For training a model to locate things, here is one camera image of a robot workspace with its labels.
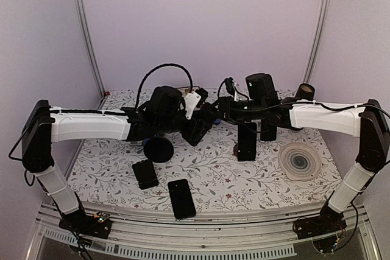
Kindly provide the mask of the round wooden base phone stand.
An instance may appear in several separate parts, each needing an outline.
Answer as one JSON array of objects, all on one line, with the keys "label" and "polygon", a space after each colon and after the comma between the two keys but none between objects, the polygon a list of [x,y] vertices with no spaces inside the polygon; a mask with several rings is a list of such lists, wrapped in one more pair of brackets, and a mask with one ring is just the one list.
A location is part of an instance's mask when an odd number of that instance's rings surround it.
[{"label": "round wooden base phone stand", "polygon": [[233,155],[234,156],[238,156],[238,145],[236,144],[236,145],[234,145],[234,147],[233,147]]}]

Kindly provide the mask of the black gooseneck round-base phone stand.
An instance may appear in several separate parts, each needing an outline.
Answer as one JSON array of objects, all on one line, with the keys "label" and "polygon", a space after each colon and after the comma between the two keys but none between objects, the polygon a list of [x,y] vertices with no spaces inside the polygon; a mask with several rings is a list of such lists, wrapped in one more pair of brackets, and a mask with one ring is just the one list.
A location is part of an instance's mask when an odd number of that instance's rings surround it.
[{"label": "black gooseneck round-base phone stand", "polygon": [[170,140],[159,136],[151,139],[152,141],[143,147],[146,158],[154,163],[168,162],[174,154],[174,147]]}]

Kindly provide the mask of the black wedge phone stand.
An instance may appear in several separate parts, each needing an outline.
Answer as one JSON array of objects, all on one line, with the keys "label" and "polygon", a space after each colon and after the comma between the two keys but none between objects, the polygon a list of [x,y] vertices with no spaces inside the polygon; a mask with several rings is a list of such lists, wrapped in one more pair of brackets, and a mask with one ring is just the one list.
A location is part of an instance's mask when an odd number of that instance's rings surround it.
[{"label": "black wedge phone stand", "polygon": [[132,165],[132,169],[141,190],[158,186],[158,178],[152,161],[139,161]]}]

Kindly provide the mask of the black phone front edge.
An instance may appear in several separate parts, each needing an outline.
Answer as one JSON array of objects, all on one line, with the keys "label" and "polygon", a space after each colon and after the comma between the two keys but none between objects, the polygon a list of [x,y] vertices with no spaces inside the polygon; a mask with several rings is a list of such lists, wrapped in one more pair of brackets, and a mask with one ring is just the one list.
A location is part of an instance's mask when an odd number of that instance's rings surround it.
[{"label": "black phone front edge", "polygon": [[170,181],[168,191],[176,219],[182,220],[196,215],[196,208],[187,179]]}]

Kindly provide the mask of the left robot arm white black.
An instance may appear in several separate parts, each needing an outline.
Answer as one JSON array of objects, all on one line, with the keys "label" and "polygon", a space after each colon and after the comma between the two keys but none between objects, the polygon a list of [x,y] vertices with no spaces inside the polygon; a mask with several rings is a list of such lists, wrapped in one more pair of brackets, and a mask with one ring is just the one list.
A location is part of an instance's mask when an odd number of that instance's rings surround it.
[{"label": "left robot arm white black", "polygon": [[159,86],[141,106],[112,111],[51,107],[47,100],[39,100],[23,128],[22,164],[67,215],[67,222],[84,232],[91,220],[55,166],[52,143],[79,139],[152,141],[178,132],[188,144],[196,146],[218,118],[215,104],[203,101],[206,97],[205,91],[183,95],[170,86]]}]

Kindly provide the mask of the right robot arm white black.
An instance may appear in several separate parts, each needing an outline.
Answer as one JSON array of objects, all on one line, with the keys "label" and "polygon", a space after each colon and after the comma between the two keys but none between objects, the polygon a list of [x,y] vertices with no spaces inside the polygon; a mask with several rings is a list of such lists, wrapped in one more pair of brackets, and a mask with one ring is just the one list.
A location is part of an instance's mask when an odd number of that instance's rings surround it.
[{"label": "right robot arm white black", "polygon": [[316,102],[315,89],[307,83],[300,84],[295,96],[279,99],[270,74],[247,76],[246,85],[248,93],[244,94],[231,77],[226,78],[221,86],[228,96],[217,99],[220,118],[238,126],[238,158],[253,158],[256,140],[274,141],[278,128],[317,128],[359,138],[354,165],[315,220],[315,228],[328,233],[348,205],[389,164],[389,114],[375,99],[363,104]]}]

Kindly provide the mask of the dark brown cylinder cup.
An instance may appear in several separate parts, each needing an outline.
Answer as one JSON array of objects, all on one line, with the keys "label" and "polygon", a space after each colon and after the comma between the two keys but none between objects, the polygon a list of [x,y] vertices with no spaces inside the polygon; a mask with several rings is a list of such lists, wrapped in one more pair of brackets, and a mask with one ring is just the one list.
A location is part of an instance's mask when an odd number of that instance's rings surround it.
[{"label": "dark brown cylinder cup", "polygon": [[297,100],[313,100],[315,88],[308,83],[301,83],[295,93],[294,98]]}]

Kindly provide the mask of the round swirl ceramic plate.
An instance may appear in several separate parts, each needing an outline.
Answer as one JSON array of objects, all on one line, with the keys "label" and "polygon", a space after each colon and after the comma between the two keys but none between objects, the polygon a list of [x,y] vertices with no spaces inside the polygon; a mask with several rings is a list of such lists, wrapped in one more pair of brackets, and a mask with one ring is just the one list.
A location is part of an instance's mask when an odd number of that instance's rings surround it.
[{"label": "round swirl ceramic plate", "polygon": [[308,181],[316,177],[322,167],[316,149],[302,142],[293,142],[281,148],[278,163],[291,181]]}]

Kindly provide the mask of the aluminium front rail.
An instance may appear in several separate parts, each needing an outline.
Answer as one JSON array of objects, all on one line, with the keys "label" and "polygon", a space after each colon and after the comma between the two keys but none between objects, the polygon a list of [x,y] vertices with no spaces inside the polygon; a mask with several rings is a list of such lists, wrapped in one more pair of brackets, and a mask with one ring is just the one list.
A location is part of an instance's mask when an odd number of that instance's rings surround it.
[{"label": "aluminium front rail", "polygon": [[170,211],[85,203],[86,212],[109,213],[107,239],[90,238],[93,259],[384,259],[363,205],[348,208],[341,249],[324,254],[320,241],[331,234],[299,239],[298,219],[315,216],[318,203],[251,211],[199,212],[177,220]]}]

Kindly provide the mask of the right aluminium frame post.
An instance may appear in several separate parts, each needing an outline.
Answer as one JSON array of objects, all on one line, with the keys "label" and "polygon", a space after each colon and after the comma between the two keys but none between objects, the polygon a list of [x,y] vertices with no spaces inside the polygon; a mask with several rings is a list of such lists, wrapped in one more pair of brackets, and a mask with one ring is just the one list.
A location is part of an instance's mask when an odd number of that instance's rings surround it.
[{"label": "right aluminium frame post", "polygon": [[303,83],[310,83],[313,76],[313,72],[316,65],[317,56],[321,46],[321,40],[325,29],[325,23],[327,19],[328,9],[331,0],[321,0],[319,16],[317,18],[316,29],[314,32],[314,38],[311,45],[310,54],[308,57],[308,63],[303,75]]}]

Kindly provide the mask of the aluminium frame post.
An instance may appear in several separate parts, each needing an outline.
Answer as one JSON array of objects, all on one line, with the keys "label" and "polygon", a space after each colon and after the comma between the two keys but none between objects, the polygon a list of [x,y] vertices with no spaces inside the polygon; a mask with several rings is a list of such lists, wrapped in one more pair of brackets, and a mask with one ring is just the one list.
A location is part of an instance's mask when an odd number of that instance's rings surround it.
[{"label": "aluminium frame post", "polygon": [[316,65],[317,56],[321,46],[321,40],[325,29],[325,23],[327,19],[328,9],[331,0],[321,0],[319,16],[317,18],[316,29],[314,32],[314,38],[311,45],[310,54],[308,57],[308,63],[303,75],[303,83],[310,83],[313,76],[313,72]]},{"label": "aluminium frame post", "polygon": [[89,30],[84,0],[74,0],[74,2],[76,5],[76,10],[77,10],[77,14],[78,14],[80,28],[82,31],[83,42],[85,44],[85,48],[86,48],[86,52],[87,52],[88,61],[89,61],[90,66],[91,66],[92,76],[93,76],[93,79],[95,81],[96,88],[98,90],[99,95],[102,98],[104,98],[106,90],[105,90],[103,78],[102,78],[102,75],[101,75],[101,72],[100,72],[100,69],[98,66],[98,62],[96,59],[94,47],[93,47],[93,41],[92,41],[92,37],[90,34],[90,30]]}]

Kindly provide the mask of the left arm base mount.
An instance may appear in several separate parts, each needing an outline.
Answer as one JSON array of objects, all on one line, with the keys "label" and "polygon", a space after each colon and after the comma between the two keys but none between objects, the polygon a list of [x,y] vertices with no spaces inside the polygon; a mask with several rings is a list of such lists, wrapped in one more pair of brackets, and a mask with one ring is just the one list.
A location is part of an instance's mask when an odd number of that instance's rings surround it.
[{"label": "left arm base mount", "polygon": [[85,212],[85,208],[80,199],[78,197],[76,198],[78,200],[78,208],[76,211],[64,214],[58,208],[58,213],[61,216],[58,226],[74,234],[108,239],[112,227],[112,221],[109,219],[110,214],[99,211],[94,215],[89,215]]}]

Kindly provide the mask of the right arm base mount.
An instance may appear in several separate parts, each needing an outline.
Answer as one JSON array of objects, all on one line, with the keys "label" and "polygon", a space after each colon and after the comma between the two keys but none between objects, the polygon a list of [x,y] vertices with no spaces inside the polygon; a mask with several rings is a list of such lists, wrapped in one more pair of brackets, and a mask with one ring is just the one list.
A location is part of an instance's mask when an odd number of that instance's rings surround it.
[{"label": "right arm base mount", "polygon": [[298,239],[307,239],[311,237],[323,236],[337,231],[340,236],[332,235],[314,241],[314,248],[320,253],[334,252],[344,234],[347,224],[343,213],[337,213],[325,204],[320,210],[319,215],[313,217],[300,217],[292,224],[292,230],[297,234]]}]

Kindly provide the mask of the left aluminium frame post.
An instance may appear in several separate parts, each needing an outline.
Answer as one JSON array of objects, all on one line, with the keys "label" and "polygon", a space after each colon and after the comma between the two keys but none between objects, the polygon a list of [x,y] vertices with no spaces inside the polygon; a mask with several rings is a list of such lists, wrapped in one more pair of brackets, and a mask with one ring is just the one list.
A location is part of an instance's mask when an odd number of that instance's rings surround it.
[{"label": "left aluminium frame post", "polygon": [[90,34],[90,30],[89,30],[84,0],[74,0],[74,2],[76,5],[76,10],[77,10],[77,14],[78,14],[80,28],[82,31],[83,42],[85,44],[85,48],[86,48],[86,52],[87,52],[88,61],[89,61],[90,66],[91,66],[92,76],[93,76],[93,79],[95,81],[96,88],[98,90],[99,95],[102,98],[104,98],[106,90],[105,90],[103,78],[102,78],[102,75],[101,75],[101,72],[100,72],[100,69],[98,66],[98,62],[96,59],[94,47],[93,47],[93,41],[92,41],[92,37]]}]

